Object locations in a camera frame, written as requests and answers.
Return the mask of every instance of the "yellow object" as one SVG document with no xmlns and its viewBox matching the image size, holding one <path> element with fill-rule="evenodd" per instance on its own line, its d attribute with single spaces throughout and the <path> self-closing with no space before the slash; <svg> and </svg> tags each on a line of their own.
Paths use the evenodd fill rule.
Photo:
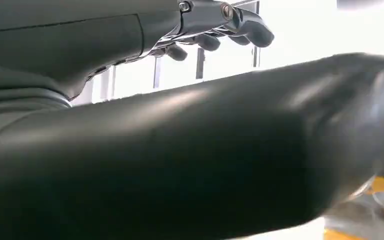
<svg viewBox="0 0 384 240">
<path fill-rule="evenodd" d="M 365 240 L 364 238 L 350 236 L 334 230 L 324 230 L 323 240 Z"/>
<path fill-rule="evenodd" d="M 384 192 L 384 177 L 376 177 L 371 185 L 371 190 L 367 194 Z"/>
</svg>

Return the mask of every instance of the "black robotic arm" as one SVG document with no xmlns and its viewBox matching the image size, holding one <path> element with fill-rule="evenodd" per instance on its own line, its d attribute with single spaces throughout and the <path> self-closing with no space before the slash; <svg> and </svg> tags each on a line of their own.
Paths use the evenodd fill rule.
<svg viewBox="0 0 384 240">
<path fill-rule="evenodd" d="M 70 108 L 107 65 L 222 35 L 273 40 L 222 2 L 75 3 L 0 0 L 0 240 L 258 234 L 316 218 L 384 160 L 381 56 Z M 208 27 L 187 21 L 201 5 Z"/>
</svg>

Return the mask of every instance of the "glossy black surface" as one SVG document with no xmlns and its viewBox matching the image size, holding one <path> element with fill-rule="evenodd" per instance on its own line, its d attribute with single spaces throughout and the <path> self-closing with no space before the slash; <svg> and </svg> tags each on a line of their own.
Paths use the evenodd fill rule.
<svg viewBox="0 0 384 240">
<path fill-rule="evenodd" d="M 305 223 L 383 161 L 382 71 L 384 57 L 344 54 L 72 109 L 49 95 L 49 107 L 7 109 L 0 240 L 228 239 Z"/>
</svg>

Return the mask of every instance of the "robotic hand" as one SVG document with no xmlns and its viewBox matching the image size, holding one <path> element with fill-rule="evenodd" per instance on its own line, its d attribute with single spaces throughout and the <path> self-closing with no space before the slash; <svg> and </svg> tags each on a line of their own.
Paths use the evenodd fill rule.
<svg viewBox="0 0 384 240">
<path fill-rule="evenodd" d="M 151 55 L 167 54 L 174 60 L 182 61 L 187 53 L 175 43 L 198 44 L 207 51 L 215 51 L 220 46 L 218 38 L 222 36 L 229 36 L 240 45 L 252 43 L 260 48 L 269 46 L 274 39 L 259 15 L 225 2 L 182 1 L 179 8 L 182 29 L 176 36 L 168 36 L 158 42 Z"/>
<path fill-rule="evenodd" d="M 73 99 L 109 66 L 168 54 L 176 43 L 218 47 L 216 37 L 268 46 L 255 13 L 214 0 L 0 0 L 0 89 L 36 86 Z"/>
</svg>

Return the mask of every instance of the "screw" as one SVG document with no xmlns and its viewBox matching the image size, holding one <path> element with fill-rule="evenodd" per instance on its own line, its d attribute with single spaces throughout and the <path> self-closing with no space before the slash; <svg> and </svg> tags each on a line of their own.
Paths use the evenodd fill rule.
<svg viewBox="0 0 384 240">
<path fill-rule="evenodd" d="M 223 4 L 221 6 L 221 13 L 226 20 L 233 19 L 233 7 L 230 4 Z"/>
<path fill-rule="evenodd" d="M 182 1 L 181 3 L 179 3 L 179 9 L 180 9 L 180 12 L 186 13 L 191 10 L 191 5 L 187 1 Z"/>
</svg>

